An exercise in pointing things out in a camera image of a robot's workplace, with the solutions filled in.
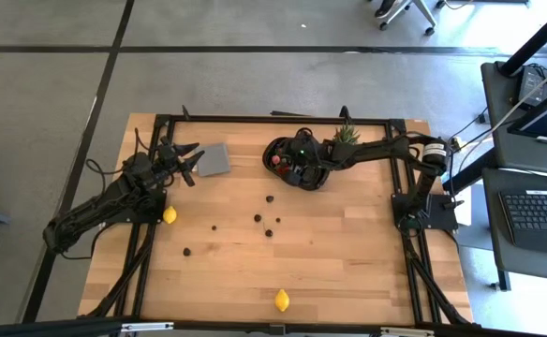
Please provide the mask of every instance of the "shoe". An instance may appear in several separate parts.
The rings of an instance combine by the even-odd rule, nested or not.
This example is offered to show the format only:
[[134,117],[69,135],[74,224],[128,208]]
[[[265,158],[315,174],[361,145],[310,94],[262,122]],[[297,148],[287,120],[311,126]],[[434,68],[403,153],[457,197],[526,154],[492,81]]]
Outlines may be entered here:
[[383,19],[390,14],[390,12],[400,5],[403,0],[384,0],[382,1],[381,6],[376,10],[376,18]]

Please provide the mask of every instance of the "white cable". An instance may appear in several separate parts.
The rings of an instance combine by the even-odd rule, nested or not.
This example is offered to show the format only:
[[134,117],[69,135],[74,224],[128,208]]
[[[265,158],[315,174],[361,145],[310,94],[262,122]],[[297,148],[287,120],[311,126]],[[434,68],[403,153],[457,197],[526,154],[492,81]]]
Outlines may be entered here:
[[486,136],[484,136],[480,142],[478,144],[476,144],[476,146],[474,146],[471,150],[469,150],[469,152],[465,155],[465,158],[463,158],[463,161],[461,162],[461,165],[459,165],[459,170],[457,171],[457,173],[461,172],[461,169],[463,168],[463,164],[465,163],[465,161],[467,160],[467,158],[469,157],[469,155],[471,153],[473,153],[474,151],[476,151],[476,149],[490,136],[492,136],[492,134],[503,124],[505,123],[505,121],[517,110],[517,108],[519,108],[520,105],[522,105],[522,103],[524,103],[529,97],[531,97],[539,88],[541,88],[545,83],[547,83],[547,78],[544,79],[544,81],[540,82],[538,85],[536,85],[536,87],[534,89],[532,89],[532,91],[530,91],[529,93],[527,93],[527,95],[524,96],[524,98],[522,98],[519,102],[517,102],[517,104],[515,104],[515,106],[509,111],[507,112],[507,114],[500,120],[498,121],[498,123],[496,123],[496,125],[490,129],[490,131],[486,134]]
[[450,8],[450,9],[452,9],[452,10],[461,9],[461,8],[463,8],[463,7],[467,6],[467,5],[469,5],[469,4],[472,3],[472,2],[473,2],[473,0],[469,0],[469,1],[467,1],[467,2],[464,3],[464,4],[462,4],[462,5],[459,6],[459,7],[452,7],[448,0],[444,0],[444,4],[446,4],[446,7]]

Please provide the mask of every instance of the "floor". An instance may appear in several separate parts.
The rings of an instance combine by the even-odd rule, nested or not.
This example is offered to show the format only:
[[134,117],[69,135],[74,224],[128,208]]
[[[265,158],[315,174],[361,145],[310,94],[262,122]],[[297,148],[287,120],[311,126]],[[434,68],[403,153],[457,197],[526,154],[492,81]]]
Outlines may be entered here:
[[[126,3],[127,27],[120,24]],[[347,105],[358,117],[425,119],[447,137],[485,107],[480,65],[504,60],[547,20],[540,0],[444,7],[434,9],[436,33],[425,37],[428,24],[416,8],[379,31],[377,6],[378,0],[0,0],[0,212],[12,219],[0,225],[0,324],[19,319],[40,233],[91,112],[98,122],[87,155],[106,168],[115,165],[130,112],[179,113],[182,104],[193,114],[318,116],[335,116]],[[114,43],[124,47],[119,54],[110,53]],[[165,50],[126,51],[131,46]],[[204,48],[183,48],[189,46]],[[346,46],[386,52],[334,48]],[[537,56],[547,66],[547,47]],[[485,127],[473,125],[462,137]],[[84,171],[74,204],[99,185]],[[85,237],[70,254],[88,254],[89,243]],[[513,291],[496,293],[486,286],[496,280],[492,253],[463,248],[461,256],[478,323],[547,333],[547,280],[513,275]],[[57,260],[40,320],[76,314],[87,268],[87,261]]]

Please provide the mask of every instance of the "yellow lemon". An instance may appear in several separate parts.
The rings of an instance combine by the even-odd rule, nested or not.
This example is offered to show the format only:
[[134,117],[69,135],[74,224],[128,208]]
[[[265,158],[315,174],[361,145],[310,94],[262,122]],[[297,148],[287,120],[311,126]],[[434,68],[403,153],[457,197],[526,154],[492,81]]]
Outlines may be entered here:
[[280,289],[277,295],[275,295],[275,307],[277,307],[279,311],[284,313],[289,306],[290,306],[290,297],[288,296],[286,291],[284,291],[284,289]]
[[168,224],[171,224],[172,222],[176,221],[176,218],[178,217],[178,213],[176,210],[173,209],[172,206],[169,206],[164,212],[163,212],[163,220],[167,222]]

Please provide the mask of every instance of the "wooden tabletop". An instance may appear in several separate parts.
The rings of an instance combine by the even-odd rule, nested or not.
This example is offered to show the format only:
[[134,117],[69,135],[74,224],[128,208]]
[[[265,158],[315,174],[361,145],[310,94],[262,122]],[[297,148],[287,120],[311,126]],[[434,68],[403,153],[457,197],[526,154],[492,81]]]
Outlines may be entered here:
[[[134,127],[148,144],[154,119],[153,114],[130,115],[118,163],[134,151]],[[143,318],[413,323],[403,247],[392,219],[390,162],[332,172],[315,192],[291,187],[263,167],[261,156],[270,141],[293,136],[302,126],[176,123],[177,143],[225,142],[231,172],[194,175],[194,187],[177,179],[169,188],[167,205],[176,209],[178,218],[171,225],[157,226]],[[333,136],[332,125],[309,127],[319,140]],[[358,129],[359,141],[384,136],[381,126]],[[429,133],[424,121],[409,120],[407,129]],[[404,176],[401,181],[406,189]],[[269,195],[274,196],[272,203],[265,200]],[[261,222],[255,222],[255,214],[261,215]],[[265,229],[273,231],[271,238],[264,235]],[[94,309],[120,276],[129,232],[130,225],[113,226],[99,238],[80,314]],[[454,242],[441,231],[426,233],[436,281],[461,315],[471,319]],[[183,256],[186,247],[191,256]],[[134,283],[126,313],[131,310]],[[284,313],[274,306],[280,288],[290,297]],[[421,299],[424,316],[429,317],[424,291]]]

